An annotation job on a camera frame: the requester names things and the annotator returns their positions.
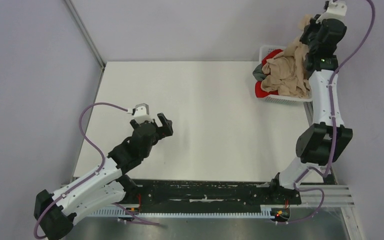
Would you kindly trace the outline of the beige t shirt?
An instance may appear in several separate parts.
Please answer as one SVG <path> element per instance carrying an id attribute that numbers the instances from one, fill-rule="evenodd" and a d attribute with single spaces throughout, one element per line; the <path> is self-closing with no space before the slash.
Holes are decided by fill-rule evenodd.
<path id="1" fill-rule="evenodd" d="M 278 91 L 280 96 L 309 98 L 311 87 L 304 67 L 309 48 L 300 42 L 300 38 L 297 36 L 281 53 L 267 60 L 263 70 L 265 72 L 268 67 L 270 75 L 261 83 L 264 91 Z"/>

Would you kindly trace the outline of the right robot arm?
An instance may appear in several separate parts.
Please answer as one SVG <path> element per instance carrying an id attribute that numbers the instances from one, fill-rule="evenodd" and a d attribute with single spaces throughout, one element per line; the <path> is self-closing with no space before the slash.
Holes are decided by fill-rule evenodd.
<path id="1" fill-rule="evenodd" d="M 311 171 L 325 178 L 353 137 L 345 127 L 337 95 L 339 62 L 335 51 L 347 31 L 335 18 L 317 14 L 305 26 L 299 41 L 308 46 L 304 61 L 305 76 L 312 94 L 312 125 L 297 139 L 296 157 L 277 173 L 269 184 L 269 199 L 282 204 L 299 193 L 299 186 Z"/>

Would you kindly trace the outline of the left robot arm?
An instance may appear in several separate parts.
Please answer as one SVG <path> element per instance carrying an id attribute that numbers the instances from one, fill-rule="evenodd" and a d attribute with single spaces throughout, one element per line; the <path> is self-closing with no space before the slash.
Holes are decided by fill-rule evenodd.
<path id="1" fill-rule="evenodd" d="M 37 240 L 60 240 L 89 214 L 123 201 L 133 203 L 137 190 L 127 173 L 146 159 L 158 141 L 171 137 L 173 122 L 157 114 L 157 125 L 147 114 L 133 115 L 131 136 L 115 146 L 93 170 L 53 192 L 46 189 L 35 197 L 33 235 Z"/>

